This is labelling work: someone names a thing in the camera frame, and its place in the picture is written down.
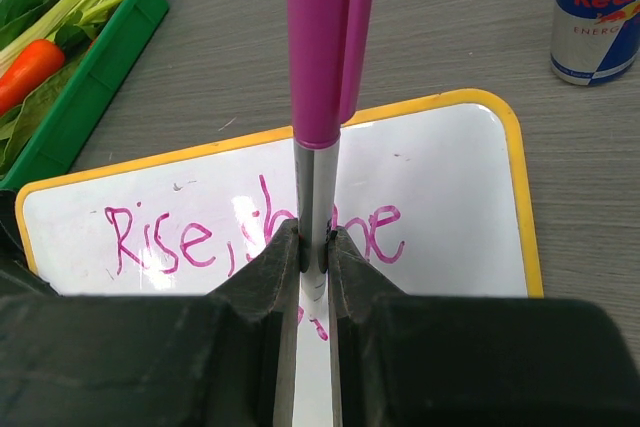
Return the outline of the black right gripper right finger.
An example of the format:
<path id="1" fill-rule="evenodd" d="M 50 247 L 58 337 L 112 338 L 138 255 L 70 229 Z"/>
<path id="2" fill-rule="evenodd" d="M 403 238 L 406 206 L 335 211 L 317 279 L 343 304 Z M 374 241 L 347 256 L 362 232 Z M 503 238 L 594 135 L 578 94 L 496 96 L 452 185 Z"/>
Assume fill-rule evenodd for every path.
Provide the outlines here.
<path id="1" fill-rule="evenodd" d="M 597 305 L 410 295 L 345 229 L 328 262 L 335 425 L 638 424 L 638 369 Z"/>

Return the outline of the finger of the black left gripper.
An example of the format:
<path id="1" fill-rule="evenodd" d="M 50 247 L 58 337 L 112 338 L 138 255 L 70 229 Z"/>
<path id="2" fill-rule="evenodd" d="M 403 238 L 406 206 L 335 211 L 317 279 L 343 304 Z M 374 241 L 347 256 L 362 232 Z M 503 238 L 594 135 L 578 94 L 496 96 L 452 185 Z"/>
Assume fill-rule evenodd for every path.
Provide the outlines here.
<path id="1" fill-rule="evenodd" d="M 46 281 L 32 273 L 27 266 L 15 214 L 16 197 L 17 193 L 13 190 L 1 190 L 1 296 L 22 294 L 57 296 L 58 293 Z"/>

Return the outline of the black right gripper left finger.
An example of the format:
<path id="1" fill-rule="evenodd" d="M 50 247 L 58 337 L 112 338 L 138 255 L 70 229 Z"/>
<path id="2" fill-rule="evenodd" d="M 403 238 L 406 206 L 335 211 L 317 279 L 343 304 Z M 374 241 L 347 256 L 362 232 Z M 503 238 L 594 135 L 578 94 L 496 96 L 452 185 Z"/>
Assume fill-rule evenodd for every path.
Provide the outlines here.
<path id="1" fill-rule="evenodd" d="M 298 229 L 196 296 L 1 296 L 5 426 L 289 426 Z"/>

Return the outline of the orange framed whiteboard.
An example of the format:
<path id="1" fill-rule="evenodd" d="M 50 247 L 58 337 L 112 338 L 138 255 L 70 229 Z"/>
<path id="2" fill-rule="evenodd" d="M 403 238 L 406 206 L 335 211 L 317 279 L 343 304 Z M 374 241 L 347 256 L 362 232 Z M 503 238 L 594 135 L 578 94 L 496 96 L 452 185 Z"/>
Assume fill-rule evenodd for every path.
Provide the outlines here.
<path id="1" fill-rule="evenodd" d="M 60 296 L 196 296 L 297 224 L 290 128 L 25 185 L 29 270 Z M 341 130 L 330 237 L 410 295 L 532 298 L 541 274 L 520 127 L 466 89 L 371 108 Z M 329 262 L 319 305 L 299 299 L 293 422 L 337 426 Z"/>

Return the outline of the purple capped marker pen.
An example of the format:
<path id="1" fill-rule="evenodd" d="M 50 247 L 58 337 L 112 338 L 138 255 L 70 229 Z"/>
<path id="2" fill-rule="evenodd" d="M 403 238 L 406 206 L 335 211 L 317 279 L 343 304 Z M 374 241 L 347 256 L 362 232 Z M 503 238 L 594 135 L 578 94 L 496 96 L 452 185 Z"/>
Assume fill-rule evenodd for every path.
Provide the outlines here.
<path id="1" fill-rule="evenodd" d="M 355 114 L 373 0 L 287 0 L 301 291 L 326 290 L 341 127 Z"/>

